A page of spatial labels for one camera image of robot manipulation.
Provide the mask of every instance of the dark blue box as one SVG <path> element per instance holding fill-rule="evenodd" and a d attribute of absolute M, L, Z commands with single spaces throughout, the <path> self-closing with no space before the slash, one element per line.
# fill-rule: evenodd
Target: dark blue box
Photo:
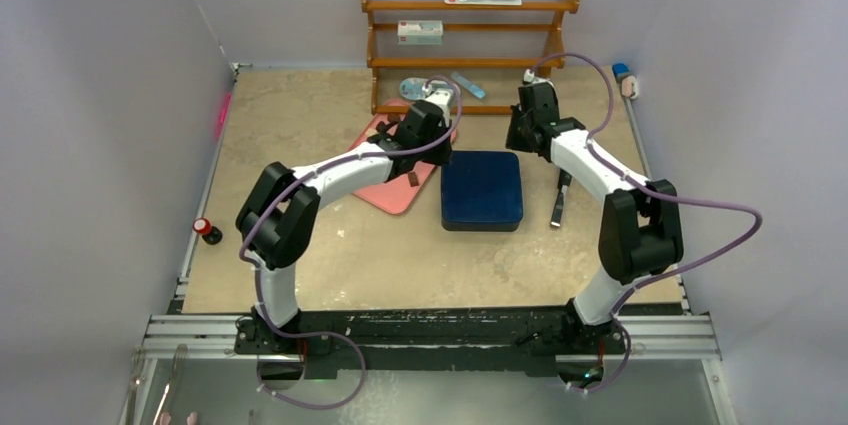
<path fill-rule="evenodd" d="M 442 167 L 442 227 L 513 232 L 524 217 L 521 170 L 511 152 L 455 151 Z"/>

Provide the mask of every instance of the brown object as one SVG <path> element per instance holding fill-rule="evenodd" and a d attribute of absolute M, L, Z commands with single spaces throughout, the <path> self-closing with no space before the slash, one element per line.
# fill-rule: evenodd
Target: brown object
<path fill-rule="evenodd" d="M 383 68 L 531 68 L 542 58 L 562 53 L 562 19 L 565 12 L 577 13 L 580 0 L 552 2 L 523 2 L 521 5 L 467 5 L 447 4 L 440 1 L 376 1 L 362 0 L 362 11 L 368 16 L 368 49 L 365 61 L 371 69 L 371 113 L 406 113 L 407 106 L 378 105 L 377 90 L 380 69 Z M 447 32 L 548 32 L 542 55 L 528 58 L 392 58 L 380 57 L 377 53 L 377 32 L 395 31 L 397 23 L 376 23 L 375 11 L 385 10 L 475 10 L 475 11 L 545 11 L 553 12 L 550 23 L 445 23 Z M 551 68 L 565 66 L 564 58 L 545 62 L 539 67 L 540 77 L 549 77 Z M 509 105 L 483 105 L 466 107 L 470 115 L 509 115 Z"/>

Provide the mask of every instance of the gray floor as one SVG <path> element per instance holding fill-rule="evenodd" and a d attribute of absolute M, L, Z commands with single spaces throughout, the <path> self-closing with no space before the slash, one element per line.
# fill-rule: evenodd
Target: gray floor
<path fill-rule="evenodd" d="M 554 379 L 513 372 L 372 371 L 360 396 L 324 412 L 300 409 L 257 393 L 252 360 L 189 360 L 173 404 L 174 421 L 197 411 L 202 425 L 247 424 L 716 424 L 699 361 L 631 362 L 620 381 L 589 397 L 563 391 Z M 141 423 L 153 420 L 170 363 L 159 362 Z M 338 380 L 296 384 L 292 396 L 328 403 L 353 388 L 358 372 Z"/>

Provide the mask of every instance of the small bottle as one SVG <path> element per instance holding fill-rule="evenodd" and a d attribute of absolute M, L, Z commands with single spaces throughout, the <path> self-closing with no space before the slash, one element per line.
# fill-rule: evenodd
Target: small bottle
<path fill-rule="evenodd" d="M 198 218 L 194 221 L 192 229 L 200 235 L 200 238 L 209 245 L 215 245 L 224 238 L 224 233 L 218 227 L 213 226 L 209 220 Z"/>

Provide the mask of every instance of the black and white robotic arm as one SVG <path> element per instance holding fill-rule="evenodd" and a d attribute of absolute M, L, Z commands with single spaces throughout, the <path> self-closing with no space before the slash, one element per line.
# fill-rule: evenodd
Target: black and white robotic arm
<path fill-rule="evenodd" d="M 452 90 L 437 89 L 415 102 L 390 133 L 389 126 L 353 150 L 326 162 L 287 169 L 280 163 L 265 168 L 238 215 L 236 226 L 246 237 L 259 216 L 284 188 L 325 163 L 357 155 L 359 160 L 333 167 L 305 181 L 288 200 L 283 212 L 274 210 L 249 244 L 260 263 L 266 321 L 283 328 L 299 313 L 295 299 L 295 263 L 304 253 L 315 216 L 333 201 L 369 185 L 383 183 L 412 170 L 415 163 L 448 163 L 450 141 L 420 154 L 392 156 L 413 150 L 443 136 L 450 126 Z M 588 132 L 574 118 L 560 118 L 553 84 L 525 75 L 520 103 L 512 107 L 506 147 L 532 152 L 570 173 L 603 205 L 598 253 L 602 267 L 588 286 L 568 301 L 563 318 L 564 341 L 592 342 L 611 331 L 612 314 L 621 297 L 640 279 L 662 273 L 683 254 L 677 205 L 650 200 L 622 177 L 613 174 L 587 150 Z M 604 158 L 629 177 L 658 192 L 676 194 L 665 180 L 649 181 L 595 145 Z M 389 156 L 367 156 L 388 152 Z M 639 217 L 647 219 L 640 224 Z"/>

